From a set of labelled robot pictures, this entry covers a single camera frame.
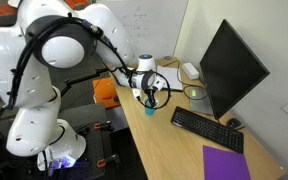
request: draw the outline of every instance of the white wall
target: white wall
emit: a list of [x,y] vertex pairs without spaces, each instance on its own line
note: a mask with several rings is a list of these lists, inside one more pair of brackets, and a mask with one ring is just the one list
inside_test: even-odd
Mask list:
[[190,0],[175,56],[198,67],[223,18],[271,72],[233,113],[284,166],[288,179],[288,115],[281,110],[288,103],[288,1]]

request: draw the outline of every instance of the computer monitor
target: computer monitor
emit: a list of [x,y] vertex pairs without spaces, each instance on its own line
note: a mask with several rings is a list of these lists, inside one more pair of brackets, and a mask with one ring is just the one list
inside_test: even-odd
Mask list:
[[221,118],[269,75],[225,19],[200,61],[200,67],[215,119]]

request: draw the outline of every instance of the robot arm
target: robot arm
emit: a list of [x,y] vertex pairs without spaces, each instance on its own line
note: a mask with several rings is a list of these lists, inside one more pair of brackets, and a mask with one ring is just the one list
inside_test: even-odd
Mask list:
[[127,68],[133,58],[127,33],[103,5],[76,12],[62,0],[23,0],[16,24],[0,28],[0,97],[7,104],[0,114],[19,108],[7,140],[12,154],[39,153],[40,170],[45,169],[42,151],[55,168],[72,167],[82,155],[84,138],[57,119],[61,96],[51,84],[47,66],[75,66],[94,50],[96,41],[97,53],[117,82],[145,90],[153,102],[154,92],[165,83],[154,73],[153,57],[143,55],[138,69]]

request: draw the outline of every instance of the purple folder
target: purple folder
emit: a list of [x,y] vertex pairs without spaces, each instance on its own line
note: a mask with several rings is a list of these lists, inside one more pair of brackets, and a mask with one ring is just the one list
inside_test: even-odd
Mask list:
[[243,154],[203,146],[205,180],[250,180]]

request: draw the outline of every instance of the black keyboard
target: black keyboard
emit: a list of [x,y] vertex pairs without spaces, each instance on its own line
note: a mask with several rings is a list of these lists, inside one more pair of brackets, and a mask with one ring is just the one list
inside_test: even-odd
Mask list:
[[176,107],[171,122],[208,140],[243,154],[244,134],[191,111]]

